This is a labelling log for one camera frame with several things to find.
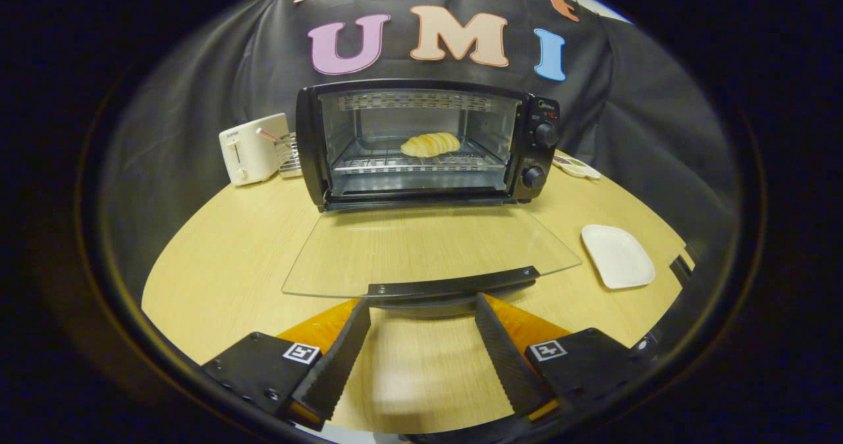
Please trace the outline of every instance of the bread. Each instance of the bread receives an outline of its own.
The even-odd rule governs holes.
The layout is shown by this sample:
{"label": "bread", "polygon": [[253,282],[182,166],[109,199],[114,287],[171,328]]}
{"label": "bread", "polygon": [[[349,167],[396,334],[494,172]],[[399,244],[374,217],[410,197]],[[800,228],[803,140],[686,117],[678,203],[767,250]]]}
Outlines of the bread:
{"label": "bread", "polygon": [[460,149],[460,141],[450,132],[414,136],[401,144],[401,152],[412,157],[433,157]]}

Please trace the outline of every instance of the white plate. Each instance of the white plate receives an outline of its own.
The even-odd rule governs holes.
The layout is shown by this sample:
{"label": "white plate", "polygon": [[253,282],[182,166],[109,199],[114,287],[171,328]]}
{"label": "white plate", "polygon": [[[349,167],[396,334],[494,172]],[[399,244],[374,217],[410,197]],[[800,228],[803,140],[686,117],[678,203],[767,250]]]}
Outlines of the white plate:
{"label": "white plate", "polygon": [[614,226],[585,225],[582,240],[607,288],[634,288],[649,285],[656,279],[653,261],[628,231]]}
{"label": "white plate", "polygon": [[553,164],[573,177],[588,177],[596,180],[603,176],[590,165],[569,156],[554,155]]}

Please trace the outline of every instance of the wooden table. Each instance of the wooden table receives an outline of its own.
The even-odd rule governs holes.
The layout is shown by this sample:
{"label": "wooden table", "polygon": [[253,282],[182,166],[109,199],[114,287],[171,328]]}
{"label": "wooden table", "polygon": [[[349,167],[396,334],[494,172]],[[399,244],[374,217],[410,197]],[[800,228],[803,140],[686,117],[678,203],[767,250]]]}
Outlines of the wooden table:
{"label": "wooden table", "polygon": [[[608,178],[578,179],[554,167],[542,194],[522,207],[582,264],[541,277],[506,300],[572,332],[596,327],[632,346],[680,292],[671,262],[683,255],[693,265],[683,240]],[[226,186],[163,250],[142,309],[181,351],[205,363],[249,332],[275,335],[337,305],[343,299],[281,291],[318,219],[300,177]],[[642,288],[606,288],[580,237],[588,224],[632,233],[653,259],[656,280]],[[473,317],[415,319],[371,309],[371,329],[331,424],[415,434],[509,414]]]}

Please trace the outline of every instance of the wire rack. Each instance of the wire rack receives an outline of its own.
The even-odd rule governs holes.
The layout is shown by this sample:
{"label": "wire rack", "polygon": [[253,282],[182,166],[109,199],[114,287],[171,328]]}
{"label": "wire rack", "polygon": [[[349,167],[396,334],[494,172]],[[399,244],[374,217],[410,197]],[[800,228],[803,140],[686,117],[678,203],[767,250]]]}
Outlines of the wire rack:
{"label": "wire rack", "polygon": [[278,156],[278,172],[281,177],[301,176],[302,165],[298,161],[298,143],[295,132],[281,137],[282,142],[275,144],[275,153]]}
{"label": "wire rack", "polygon": [[353,156],[340,158],[334,171],[344,174],[371,174],[375,172],[430,172],[430,171],[490,171],[504,169],[505,165],[484,155],[481,148],[464,142],[460,150],[430,158],[404,155],[400,150],[360,150]]}

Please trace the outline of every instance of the letter m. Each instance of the letter m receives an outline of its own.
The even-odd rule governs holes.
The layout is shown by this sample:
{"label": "letter m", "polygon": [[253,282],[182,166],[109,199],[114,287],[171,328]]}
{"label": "letter m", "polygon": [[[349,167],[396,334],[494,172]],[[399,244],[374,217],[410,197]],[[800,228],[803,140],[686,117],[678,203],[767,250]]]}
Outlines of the letter m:
{"label": "letter m", "polygon": [[478,13],[463,27],[448,9],[441,6],[413,6],[410,12],[419,17],[419,46],[410,51],[413,59],[445,59],[445,51],[439,48],[441,37],[454,59],[462,60],[476,42],[471,56],[473,61],[493,67],[509,65],[509,60],[503,55],[505,18]]}

